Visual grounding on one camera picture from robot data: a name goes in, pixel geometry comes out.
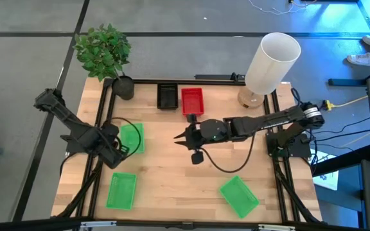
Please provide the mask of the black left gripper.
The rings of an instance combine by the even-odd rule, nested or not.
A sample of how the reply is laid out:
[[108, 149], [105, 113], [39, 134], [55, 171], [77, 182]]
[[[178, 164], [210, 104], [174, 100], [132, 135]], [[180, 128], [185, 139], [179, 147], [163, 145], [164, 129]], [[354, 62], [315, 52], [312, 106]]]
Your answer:
[[92, 142], [92, 155], [108, 160], [107, 165], [114, 169], [123, 161], [123, 155], [118, 145], [119, 139], [115, 136], [106, 136], [105, 138], [97, 136]]

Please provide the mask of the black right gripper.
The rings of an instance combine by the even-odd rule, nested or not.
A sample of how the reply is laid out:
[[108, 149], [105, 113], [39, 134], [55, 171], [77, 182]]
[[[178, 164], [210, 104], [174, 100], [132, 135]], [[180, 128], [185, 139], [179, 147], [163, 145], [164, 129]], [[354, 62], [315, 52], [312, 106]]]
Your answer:
[[175, 139], [186, 137], [186, 141], [176, 141], [176, 144], [185, 146], [188, 150], [196, 150], [205, 144], [226, 142], [229, 140], [227, 128], [224, 122], [217, 119], [197, 121], [195, 114], [187, 115], [190, 125]]

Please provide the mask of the green plastic mesh basket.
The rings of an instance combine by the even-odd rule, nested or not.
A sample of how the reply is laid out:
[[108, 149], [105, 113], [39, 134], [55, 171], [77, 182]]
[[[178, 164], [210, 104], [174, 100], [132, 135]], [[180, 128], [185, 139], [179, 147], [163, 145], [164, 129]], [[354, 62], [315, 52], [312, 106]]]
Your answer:
[[126, 124], [120, 128], [120, 139], [123, 145], [129, 147], [129, 153], [134, 150], [136, 150], [135, 153], [143, 153], [145, 151], [144, 126], [143, 123], [136, 123], [134, 126], [139, 133], [132, 125]]
[[219, 192], [241, 219], [245, 218], [260, 204], [259, 199], [238, 175], [221, 186]]
[[131, 210], [136, 191], [137, 176], [130, 173], [113, 173], [106, 207], [108, 209]]

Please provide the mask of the red plastic mesh basket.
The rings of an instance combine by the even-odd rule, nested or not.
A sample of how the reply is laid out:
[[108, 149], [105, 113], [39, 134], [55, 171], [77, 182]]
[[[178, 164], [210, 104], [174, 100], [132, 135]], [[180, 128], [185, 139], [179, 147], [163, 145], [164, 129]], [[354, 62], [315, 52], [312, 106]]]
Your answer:
[[201, 116], [204, 114], [204, 100], [201, 88], [181, 89], [182, 114], [195, 114]]

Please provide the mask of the black plastic mesh basket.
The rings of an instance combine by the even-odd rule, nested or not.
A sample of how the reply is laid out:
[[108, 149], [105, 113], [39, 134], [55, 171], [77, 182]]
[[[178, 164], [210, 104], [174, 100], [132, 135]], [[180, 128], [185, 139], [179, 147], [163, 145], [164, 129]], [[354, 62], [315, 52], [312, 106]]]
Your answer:
[[176, 83], [158, 83], [157, 108], [159, 110], [176, 110], [178, 106], [178, 85]]

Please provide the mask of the black plant pot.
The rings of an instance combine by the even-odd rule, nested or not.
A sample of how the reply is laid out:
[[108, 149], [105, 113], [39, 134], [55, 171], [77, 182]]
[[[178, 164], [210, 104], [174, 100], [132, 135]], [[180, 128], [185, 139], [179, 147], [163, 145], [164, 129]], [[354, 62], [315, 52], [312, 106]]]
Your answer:
[[112, 82], [112, 91], [121, 99], [130, 100], [134, 97], [134, 81], [129, 76], [120, 76]]

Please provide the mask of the black bottom rig bar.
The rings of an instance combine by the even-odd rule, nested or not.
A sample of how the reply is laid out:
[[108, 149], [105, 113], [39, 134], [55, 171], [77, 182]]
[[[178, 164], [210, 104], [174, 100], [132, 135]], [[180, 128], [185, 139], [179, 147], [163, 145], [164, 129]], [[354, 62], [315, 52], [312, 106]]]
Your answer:
[[[95, 220], [90, 217], [37, 219], [28, 221], [10, 221], [0, 223], [0, 231], [65, 231], [80, 229], [80, 223], [84, 221], [117, 221], [115, 227], [164, 227], [178, 228], [181, 230], [194, 230], [196, 228], [231, 228], [258, 230], [259, 224], [270, 223], [215, 223], [215, 222], [196, 222], [196, 221], [134, 221], [134, 220]], [[279, 224], [295, 227], [296, 231], [370, 231], [366, 228], [351, 228], [325, 223], [303, 223], [297, 221], [286, 221]]]

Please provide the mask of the green artificial plant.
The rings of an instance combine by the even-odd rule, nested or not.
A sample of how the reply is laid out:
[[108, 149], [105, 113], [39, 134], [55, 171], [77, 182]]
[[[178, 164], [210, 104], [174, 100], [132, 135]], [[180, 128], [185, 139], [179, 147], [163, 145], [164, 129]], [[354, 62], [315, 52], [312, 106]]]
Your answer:
[[111, 24], [101, 24], [98, 28], [89, 28], [85, 35], [76, 34], [74, 40], [76, 58], [88, 72], [88, 77], [98, 81], [121, 78], [131, 50], [124, 33]]

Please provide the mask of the white paper sheet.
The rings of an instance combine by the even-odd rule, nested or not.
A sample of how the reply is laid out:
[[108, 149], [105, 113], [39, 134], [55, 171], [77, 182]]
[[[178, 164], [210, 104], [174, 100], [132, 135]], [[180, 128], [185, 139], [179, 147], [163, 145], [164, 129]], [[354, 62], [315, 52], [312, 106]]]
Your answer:
[[[324, 162], [325, 160], [329, 160], [331, 158], [335, 158], [335, 155], [330, 155], [322, 151], [317, 152], [318, 164]], [[334, 171], [325, 175], [315, 176], [313, 177], [314, 184], [324, 187], [326, 189], [330, 189], [332, 191], [336, 191], [338, 188], [338, 180], [339, 180], [339, 172]]]

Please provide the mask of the black diagonal beam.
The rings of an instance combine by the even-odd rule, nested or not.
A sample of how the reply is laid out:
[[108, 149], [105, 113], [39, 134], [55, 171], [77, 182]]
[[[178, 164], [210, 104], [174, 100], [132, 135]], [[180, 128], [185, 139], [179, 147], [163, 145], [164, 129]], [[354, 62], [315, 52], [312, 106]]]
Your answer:
[[317, 164], [312, 164], [312, 176], [325, 175], [340, 169], [352, 167], [360, 164], [363, 160], [370, 160], [370, 145], [324, 160]]

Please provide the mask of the black desk foot bar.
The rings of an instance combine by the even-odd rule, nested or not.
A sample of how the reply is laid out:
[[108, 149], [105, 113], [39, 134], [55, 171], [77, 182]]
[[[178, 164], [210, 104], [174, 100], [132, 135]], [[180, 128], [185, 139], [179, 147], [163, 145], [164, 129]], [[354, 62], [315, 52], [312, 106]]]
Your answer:
[[367, 85], [367, 81], [369, 79], [370, 79], [370, 75], [360, 80], [330, 78], [328, 80], [328, 85], [335, 86], [335, 87], [364, 87]]

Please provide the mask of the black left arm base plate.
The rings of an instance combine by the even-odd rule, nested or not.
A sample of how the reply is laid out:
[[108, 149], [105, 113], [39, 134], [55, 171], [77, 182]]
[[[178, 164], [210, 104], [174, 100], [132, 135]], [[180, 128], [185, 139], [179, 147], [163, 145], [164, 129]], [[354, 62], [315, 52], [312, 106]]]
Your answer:
[[66, 151], [70, 153], [90, 153], [97, 155], [103, 148], [110, 144], [107, 136], [99, 130], [88, 129], [81, 134], [61, 135], [60, 138], [67, 142]]

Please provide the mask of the silver metal bracket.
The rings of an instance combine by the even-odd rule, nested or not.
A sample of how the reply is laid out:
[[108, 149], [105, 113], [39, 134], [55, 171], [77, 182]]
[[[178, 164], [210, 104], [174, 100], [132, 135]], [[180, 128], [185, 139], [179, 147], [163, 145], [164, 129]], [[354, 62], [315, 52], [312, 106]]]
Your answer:
[[295, 227], [285, 225], [259, 224], [259, 231], [296, 231]]
[[117, 223], [117, 221], [84, 221], [80, 223], [80, 228], [114, 227]]

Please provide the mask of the black bracket bar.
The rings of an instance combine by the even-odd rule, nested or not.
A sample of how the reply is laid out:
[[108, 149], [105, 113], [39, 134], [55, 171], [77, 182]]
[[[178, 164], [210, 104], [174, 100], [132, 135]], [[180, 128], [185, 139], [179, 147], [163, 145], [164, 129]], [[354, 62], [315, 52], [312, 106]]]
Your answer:
[[225, 81], [245, 81], [245, 76], [241, 74], [196, 74], [196, 80], [225, 80]]

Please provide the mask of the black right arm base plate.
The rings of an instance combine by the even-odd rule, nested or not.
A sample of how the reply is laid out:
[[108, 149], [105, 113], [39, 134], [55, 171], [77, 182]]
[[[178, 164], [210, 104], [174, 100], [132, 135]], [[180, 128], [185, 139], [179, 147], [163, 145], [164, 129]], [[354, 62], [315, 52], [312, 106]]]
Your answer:
[[271, 157], [303, 157], [311, 156], [309, 138], [304, 134], [287, 139], [279, 138], [280, 133], [267, 133], [266, 142], [268, 154]]

